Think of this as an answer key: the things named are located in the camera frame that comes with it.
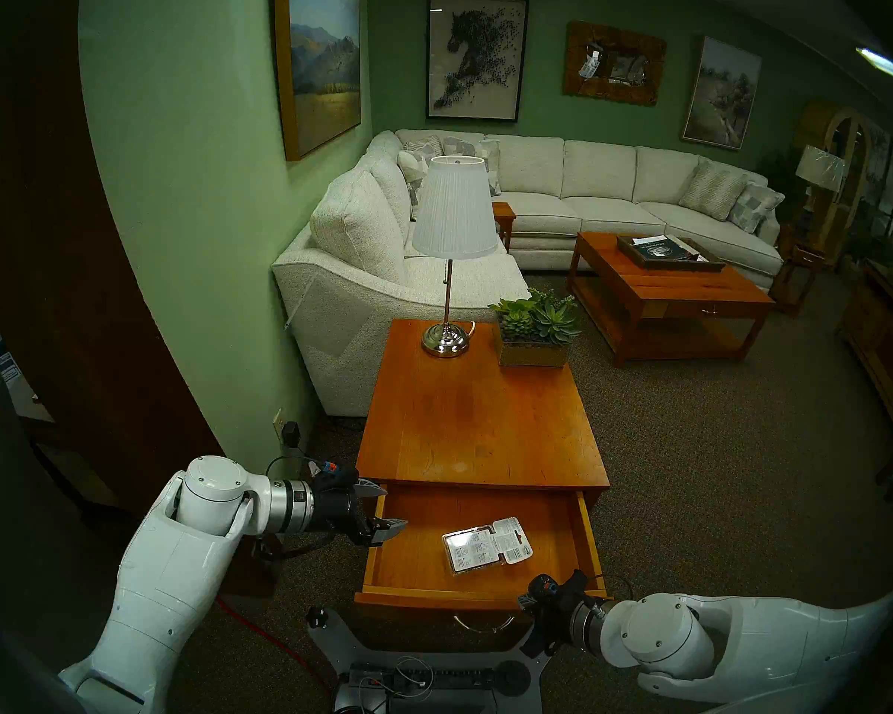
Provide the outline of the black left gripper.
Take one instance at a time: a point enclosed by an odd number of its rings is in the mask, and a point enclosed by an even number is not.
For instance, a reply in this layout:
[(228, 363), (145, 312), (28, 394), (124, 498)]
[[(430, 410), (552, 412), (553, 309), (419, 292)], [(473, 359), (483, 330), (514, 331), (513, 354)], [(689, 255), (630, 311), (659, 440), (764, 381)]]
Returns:
[(357, 546), (381, 547), (409, 523), (396, 518), (373, 518), (365, 512), (363, 499), (375, 499), (387, 493), (378, 483), (365, 478), (357, 479), (350, 488), (314, 492), (312, 531), (340, 533)]

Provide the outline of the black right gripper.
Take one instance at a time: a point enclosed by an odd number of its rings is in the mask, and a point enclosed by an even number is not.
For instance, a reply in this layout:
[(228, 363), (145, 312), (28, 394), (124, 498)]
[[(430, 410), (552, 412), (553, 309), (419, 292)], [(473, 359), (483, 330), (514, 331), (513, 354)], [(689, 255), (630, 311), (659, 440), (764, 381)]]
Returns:
[(552, 656), (564, 644), (585, 649), (590, 616), (586, 594), (588, 576), (575, 569), (567, 581), (559, 583), (545, 573), (535, 576), (523, 595), (523, 611), (532, 619), (532, 628), (523, 642), (523, 654), (536, 658)]

